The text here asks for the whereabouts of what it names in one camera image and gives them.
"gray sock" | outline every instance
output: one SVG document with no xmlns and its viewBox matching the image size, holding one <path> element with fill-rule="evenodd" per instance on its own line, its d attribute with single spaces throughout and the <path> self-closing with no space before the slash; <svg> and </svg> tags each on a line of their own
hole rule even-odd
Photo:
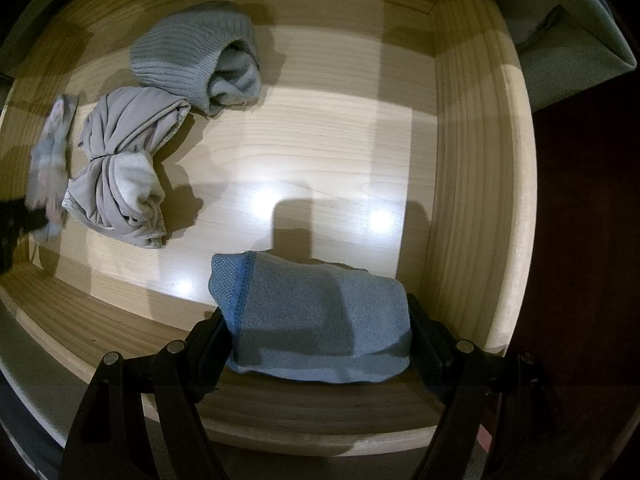
<svg viewBox="0 0 640 480">
<path fill-rule="evenodd" d="M 384 381 L 409 365 L 409 313 L 396 280 L 253 251 L 216 254 L 211 269 L 235 371 L 353 383 Z"/>
<path fill-rule="evenodd" d="M 159 20 L 129 57 L 140 82 L 186 96 L 209 115 L 260 95 L 254 26 L 231 2 L 205 2 Z"/>
<path fill-rule="evenodd" d="M 59 95 L 42 128 L 40 140 L 31 149 L 29 184 L 25 204 L 30 209 L 43 207 L 49 223 L 33 232 L 38 243 L 55 238 L 62 231 L 65 196 L 68 181 L 66 167 L 66 139 L 73 120 L 78 98 Z"/>
</svg>

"rolled sock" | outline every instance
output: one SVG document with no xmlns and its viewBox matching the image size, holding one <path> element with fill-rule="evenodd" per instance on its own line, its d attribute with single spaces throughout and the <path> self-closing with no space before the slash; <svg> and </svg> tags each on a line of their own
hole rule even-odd
<svg viewBox="0 0 640 480">
<path fill-rule="evenodd" d="M 266 253 L 216 254 L 209 291 L 232 333 L 228 365 L 284 379 L 379 382 L 409 365 L 401 283 Z"/>
<path fill-rule="evenodd" d="M 260 95 L 254 26 L 232 2 L 205 2 L 159 20 L 129 59 L 142 84 L 184 95 L 208 115 Z"/>
</svg>

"gray fabric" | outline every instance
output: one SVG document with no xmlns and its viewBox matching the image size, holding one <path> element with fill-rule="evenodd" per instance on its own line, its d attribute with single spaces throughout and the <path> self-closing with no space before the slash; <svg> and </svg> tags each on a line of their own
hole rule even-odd
<svg viewBox="0 0 640 480">
<path fill-rule="evenodd" d="M 216 254 L 209 291 L 233 336 L 228 365 L 301 381 L 378 382 L 409 364 L 401 283 L 364 270 Z"/>
<path fill-rule="evenodd" d="M 89 164 L 69 180 L 63 206 L 102 234 L 139 247 L 161 247 L 164 192 L 152 155 L 189 109 L 183 97 L 158 88 L 124 87 L 102 96 L 84 120 L 78 144 Z"/>
<path fill-rule="evenodd" d="M 33 232 L 37 242 L 45 242 L 60 234 L 64 224 L 62 200 L 66 181 L 66 138 L 78 98 L 70 95 L 56 97 L 42 128 L 40 140 L 31 150 L 29 184 L 25 204 L 30 209 L 43 207 L 47 225 Z"/>
<path fill-rule="evenodd" d="M 533 110 L 636 68 L 605 0 L 496 0 Z"/>
<path fill-rule="evenodd" d="M 209 115 L 260 95 L 254 26 L 231 2 L 163 18 L 133 44 L 130 62 L 143 84 L 185 95 Z"/>
</svg>

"black metal bracket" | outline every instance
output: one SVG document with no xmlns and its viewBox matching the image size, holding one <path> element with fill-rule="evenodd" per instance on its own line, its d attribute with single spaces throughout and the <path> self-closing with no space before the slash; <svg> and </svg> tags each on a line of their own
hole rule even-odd
<svg viewBox="0 0 640 480">
<path fill-rule="evenodd" d="M 219 310 L 185 341 L 155 355 L 105 355 L 87 387 L 66 441 L 60 480 L 155 480 L 141 394 L 154 394 L 162 434 L 180 479 L 226 480 L 195 403 L 215 388 L 231 352 Z"/>
<path fill-rule="evenodd" d="M 413 479 L 463 478 L 490 389 L 502 395 L 485 469 L 485 478 L 494 478 L 510 466 L 513 446 L 530 438 L 527 424 L 542 405 L 536 402 L 540 370 L 528 364 L 531 357 L 512 362 L 485 354 L 471 341 L 455 341 L 412 295 L 408 304 L 412 362 L 425 388 L 445 403 Z M 157 479 L 141 397 L 153 393 L 176 476 L 226 480 L 195 404 L 215 389 L 231 349 L 231 335 L 217 310 L 197 323 L 185 341 L 172 341 L 155 355 L 126 360 L 117 352 L 105 355 L 76 414 L 59 479 Z M 552 410 L 546 413 L 552 420 Z"/>
<path fill-rule="evenodd" d="M 24 197 L 0 200 L 0 274 L 13 266 L 18 238 L 46 224 L 44 208 L 28 209 Z"/>
</svg>

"sock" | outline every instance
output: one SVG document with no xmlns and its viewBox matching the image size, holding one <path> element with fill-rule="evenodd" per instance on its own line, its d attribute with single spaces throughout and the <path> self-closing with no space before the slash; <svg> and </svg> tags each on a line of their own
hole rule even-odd
<svg viewBox="0 0 640 480">
<path fill-rule="evenodd" d="M 25 204 L 32 210 L 43 207 L 49 221 L 42 229 L 33 232 L 39 242 L 57 236 L 62 230 L 65 211 L 62 199 L 68 181 L 66 140 L 77 106 L 78 98 L 58 96 L 44 124 L 40 140 L 31 150 Z"/>
<path fill-rule="evenodd" d="M 266 253 L 216 254 L 209 291 L 232 333 L 228 361 L 285 379 L 379 382 L 409 364 L 401 283 Z"/>
</svg>

